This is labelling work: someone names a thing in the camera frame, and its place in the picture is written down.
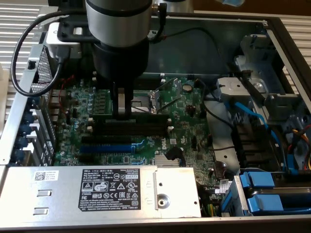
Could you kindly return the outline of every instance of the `blue pcie slot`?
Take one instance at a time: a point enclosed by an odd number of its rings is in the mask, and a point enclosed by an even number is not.
[[[132,143],[130,145],[87,145],[80,147],[80,153],[132,153],[135,154],[136,149],[141,143]]]

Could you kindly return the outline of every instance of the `metal bracket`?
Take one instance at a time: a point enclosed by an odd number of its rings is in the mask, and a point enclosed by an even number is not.
[[[268,120],[286,120],[301,100],[301,97],[295,94],[269,94],[265,100],[265,106],[269,112]]]
[[[89,31],[86,15],[60,18],[57,37],[62,42],[100,43]]]

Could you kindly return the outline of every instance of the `capacitor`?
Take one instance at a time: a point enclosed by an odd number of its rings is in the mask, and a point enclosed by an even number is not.
[[[208,176],[212,177],[213,174],[214,174],[214,169],[213,168],[209,168],[208,169]]]
[[[74,125],[73,127],[74,127],[74,130],[75,130],[75,131],[78,131],[78,130],[79,130],[79,125]]]

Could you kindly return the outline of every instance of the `connector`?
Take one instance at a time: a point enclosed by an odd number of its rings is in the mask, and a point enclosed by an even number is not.
[[[69,60],[70,58],[70,47],[66,46],[66,47],[58,47],[57,48],[57,52],[56,52],[56,60],[58,62],[58,64],[63,64],[65,63],[65,61]]]

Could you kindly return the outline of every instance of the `screw hole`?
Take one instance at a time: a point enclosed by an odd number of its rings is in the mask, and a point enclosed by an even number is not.
[[[307,116],[303,116],[302,120],[303,120],[304,123],[307,123],[308,122],[308,117]]]

